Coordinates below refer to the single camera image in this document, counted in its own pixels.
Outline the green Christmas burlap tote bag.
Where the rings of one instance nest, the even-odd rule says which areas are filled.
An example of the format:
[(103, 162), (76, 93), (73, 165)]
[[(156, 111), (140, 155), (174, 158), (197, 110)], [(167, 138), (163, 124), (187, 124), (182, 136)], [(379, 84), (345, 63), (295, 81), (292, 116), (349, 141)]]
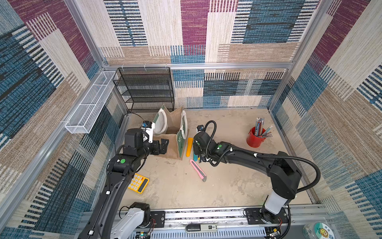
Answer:
[(153, 119), (154, 139), (168, 139), (167, 152), (160, 157), (182, 160), (188, 138), (187, 114), (183, 107), (170, 112), (163, 104)]

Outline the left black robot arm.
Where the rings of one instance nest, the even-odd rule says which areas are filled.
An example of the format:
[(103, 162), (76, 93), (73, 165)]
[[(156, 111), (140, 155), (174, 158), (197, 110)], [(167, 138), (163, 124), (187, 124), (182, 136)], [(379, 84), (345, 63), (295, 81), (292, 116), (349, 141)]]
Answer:
[(137, 227), (150, 224), (150, 206), (146, 203), (133, 203), (118, 223), (114, 220), (125, 191), (142, 168), (141, 162), (149, 155), (166, 154), (169, 140), (150, 140), (140, 128), (128, 129), (124, 137), (123, 153), (110, 160), (105, 186), (80, 239), (127, 239)]

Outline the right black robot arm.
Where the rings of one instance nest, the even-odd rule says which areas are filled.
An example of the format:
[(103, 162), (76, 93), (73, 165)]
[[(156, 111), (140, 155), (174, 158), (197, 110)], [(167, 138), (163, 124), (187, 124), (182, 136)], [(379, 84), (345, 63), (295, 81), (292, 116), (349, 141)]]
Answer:
[[(215, 142), (216, 122), (210, 120), (206, 125), (197, 126), (194, 136), (194, 153), (203, 162), (217, 167), (221, 163), (237, 164), (257, 170), (271, 179), (272, 192), (266, 198), (258, 213), (264, 223), (270, 224), (279, 217), (282, 208), (295, 199), (300, 192), (306, 191), (318, 184), (321, 172), (318, 166), (305, 158), (289, 156), (285, 152), (278, 154), (259, 153), (237, 147), (229, 142)], [(310, 165), (316, 173), (315, 179), (308, 185), (298, 188), (302, 172), (295, 161)]]

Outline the yellow utility knife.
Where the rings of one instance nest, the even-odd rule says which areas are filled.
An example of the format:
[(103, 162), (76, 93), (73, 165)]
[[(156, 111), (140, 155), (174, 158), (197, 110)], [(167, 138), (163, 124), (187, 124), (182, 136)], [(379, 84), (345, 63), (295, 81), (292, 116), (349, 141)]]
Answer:
[(192, 137), (188, 138), (186, 157), (191, 156), (191, 152), (192, 152), (192, 148), (193, 148), (193, 141), (194, 141), (194, 139)]

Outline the teal utility knife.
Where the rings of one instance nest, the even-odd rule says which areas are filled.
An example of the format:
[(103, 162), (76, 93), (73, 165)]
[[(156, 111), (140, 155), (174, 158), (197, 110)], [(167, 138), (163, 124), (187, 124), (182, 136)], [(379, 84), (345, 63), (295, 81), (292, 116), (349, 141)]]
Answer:
[(194, 156), (193, 156), (193, 160), (194, 160), (195, 162), (198, 162), (198, 160), (199, 160), (199, 156), (196, 155), (196, 154), (194, 154)]

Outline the pink grey utility knife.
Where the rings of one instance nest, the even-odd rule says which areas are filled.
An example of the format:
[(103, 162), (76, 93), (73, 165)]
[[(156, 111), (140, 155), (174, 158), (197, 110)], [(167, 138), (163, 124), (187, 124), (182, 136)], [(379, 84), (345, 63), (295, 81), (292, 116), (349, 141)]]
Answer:
[(200, 177), (200, 179), (203, 181), (203, 182), (206, 182), (207, 180), (207, 175), (203, 172), (203, 170), (198, 166), (198, 164), (193, 160), (191, 159), (190, 160), (190, 164), (191, 166), (193, 167), (193, 169), (197, 172), (198, 176)]

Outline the yellow calculator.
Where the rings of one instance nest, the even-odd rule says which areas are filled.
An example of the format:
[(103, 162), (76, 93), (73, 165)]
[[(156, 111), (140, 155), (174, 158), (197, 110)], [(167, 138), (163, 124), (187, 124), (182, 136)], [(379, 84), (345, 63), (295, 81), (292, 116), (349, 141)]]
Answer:
[(128, 189), (138, 194), (142, 194), (146, 186), (148, 185), (149, 181), (150, 181), (149, 178), (135, 173), (130, 184), (128, 185)]

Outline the red pencil cup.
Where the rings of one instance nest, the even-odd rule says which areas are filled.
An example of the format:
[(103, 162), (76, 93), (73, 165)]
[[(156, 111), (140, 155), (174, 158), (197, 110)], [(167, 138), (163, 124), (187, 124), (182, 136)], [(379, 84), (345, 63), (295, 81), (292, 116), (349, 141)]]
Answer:
[(266, 140), (264, 137), (255, 136), (255, 132), (256, 128), (251, 128), (246, 138), (247, 144), (252, 148), (258, 148)]

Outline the pencils in cup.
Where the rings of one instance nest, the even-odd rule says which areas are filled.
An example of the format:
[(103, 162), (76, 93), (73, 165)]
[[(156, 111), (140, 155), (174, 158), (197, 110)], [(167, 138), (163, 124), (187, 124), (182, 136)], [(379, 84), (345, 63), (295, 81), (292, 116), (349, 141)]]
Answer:
[(254, 136), (259, 137), (259, 138), (272, 137), (271, 130), (273, 129), (273, 126), (271, 125), (267, 128), (264, 128), (264, 123), (265, 123), (264, 118), (256, 118)]

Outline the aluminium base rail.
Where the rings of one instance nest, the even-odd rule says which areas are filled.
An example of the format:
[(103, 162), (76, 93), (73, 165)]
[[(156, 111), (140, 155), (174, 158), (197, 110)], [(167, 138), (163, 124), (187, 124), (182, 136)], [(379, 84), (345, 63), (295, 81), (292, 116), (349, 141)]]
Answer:
[[(127, 214), (129, 207), (119, 209), (115, 223)], [(314, 222), (327, 224), (337, 238), (322, 205), (284, 207), (270, 224), (261, 220), (260, 211), (260, 206), (150, 209), (150, 224), (137, 227), (127, 239), (305, 239), (303, 227)], [(91, 215), (92, 212), (84, 213), (75, 238), (79, 239)]]

